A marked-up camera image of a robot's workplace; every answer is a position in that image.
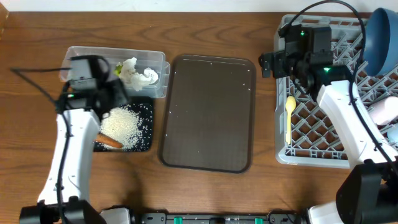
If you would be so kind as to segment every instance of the dish rack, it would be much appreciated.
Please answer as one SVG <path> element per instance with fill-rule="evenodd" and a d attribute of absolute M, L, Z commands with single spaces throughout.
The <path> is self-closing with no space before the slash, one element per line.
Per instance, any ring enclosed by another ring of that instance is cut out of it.
<path fill-rule="evenodd" d="M 281 28 L 292 20 L 294 15 L 285 15 L 279 25 Z M 347 65 L 353 72 L 361 49 L 362 34 L 359 22 L 355 18 L 300 16 L 293 25 L 303 26 L 329 25 L 331 27 L 331 49 L 333 64 Z M 284 50 L 285 42 L 274 36 L 274 51 Z M 385 76 L 369 77 L 364 68 L 367 62 L 359 66 L 356 76 L 359 95 L 368 109 L 371 105 L 388 96 L 398 96 L 398 66 Z M 289 77 L 276 80 L 277 98 L 275 109 L 275 156 L 282 164 L 349 168 L 347 156 L 339 137 L 325 112 L 318 103 L 296 89 Z M 286 143 L 287 112 L 286 98 L 294 96 L 297 107 L 292 113 L 292 143 Z M 387 130 L 398 125 L 398 119 L 385 126 L 380 132 L 386 137 Z M 398 150 L 398 142 L 389 141 Z"/>

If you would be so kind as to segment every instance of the green clip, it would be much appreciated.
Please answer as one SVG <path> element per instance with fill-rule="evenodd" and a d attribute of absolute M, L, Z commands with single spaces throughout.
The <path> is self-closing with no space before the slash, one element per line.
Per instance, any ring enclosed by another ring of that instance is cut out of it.
<path fill-rule="evenodd" d="M 182 217 L 174 217 L 174 224 L 182 224 Z"/>
<path fill-rule="evenodd" d="M 262 224 L 262 218 L 255 218 L 254 219 L 254 224 Z"/>

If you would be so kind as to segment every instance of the spoon handle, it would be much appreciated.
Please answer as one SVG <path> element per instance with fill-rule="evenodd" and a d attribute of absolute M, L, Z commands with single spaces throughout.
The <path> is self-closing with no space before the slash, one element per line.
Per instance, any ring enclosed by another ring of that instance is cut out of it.
<path fill-rule="evenodd" d="M 287 132 L 286 132 L 286 142 L 290 144 L 292 141 L 292 113 L 287 113 Z"/>

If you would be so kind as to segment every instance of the yellow spoon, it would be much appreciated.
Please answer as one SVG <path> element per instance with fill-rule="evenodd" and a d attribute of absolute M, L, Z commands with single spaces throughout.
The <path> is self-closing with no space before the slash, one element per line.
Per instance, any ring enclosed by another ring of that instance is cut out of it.
<path fill-rule="evenodd" d="M 287 112 L 287 132 L 286 142 L 290 144 L 292 142 L 292 113 L 296 109 L 296 99 L 293 96 L 289 96 L 286 99 L 286 112 Z"/>

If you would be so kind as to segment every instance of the plastic bin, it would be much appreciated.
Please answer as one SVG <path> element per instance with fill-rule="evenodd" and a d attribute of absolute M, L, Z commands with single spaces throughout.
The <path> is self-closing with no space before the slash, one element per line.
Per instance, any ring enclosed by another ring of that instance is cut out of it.
<path fill-rule="evenodd" d="M 294 15 L 285 15 L 279 27 L 291 21 Z M 347 65 L 353 71 L 359 57 L 362 34 L 358 20 L 355 18 L 300 16 L 293 25 L 314 26 L 319 24 L 331 27 L 331 49 L 333 63 Z M 284 50 L 284 39 L 274 36 L 274 50 Z M 364 62 L 360 65 L 356 77 L 359 95 L 368 111 L 371 105 L 388 96 L 398 96 L 398 66 L 384 76 L 369 77 L 365 74 Z M 282 164 L 349 168 L 343 145 L 330 122 L 318 103 L 308 96 L 302 95 L 289 77 L 276 80 L 277 98 L 275 110 L 275 157 Z M 294 96 L 297 107 L 292 114 L 292 143 L 286 143 L 287 113 L 286 98 Z M 386 136 L 388 130 L 398 122 L 379 127 Z M 398 149 L 398 142 L 389 141 L 391 146 Z"/>
<path fill-rule="evenodd" d="M 129 96 L 149 96 L 151 98 L 162 98 L 166 96 L 167 85 L 169 83 L 170 64 L 165 61 L 163 52 L 148 50 L 131 50 L 131 49 L 114 49 L 106 47 L 70 47 L 62 62 L 62 67 L 70 66 L 70 57 L 81 55 L 100 55 L 103 56 L 110 64 L 111 71 L 116 68 L 120 62 L 123 63 L 129 58 L 137 58 L 136 70 L 144 73 L 145 68 L 151 68 L 157 72 L 159 79 L 151 85 L 142 87 L 142 90 L 136 91 L 132 88 L 126 88 Z M 68 80 L 68 72 L 60 72 L 62 82 Z"/>

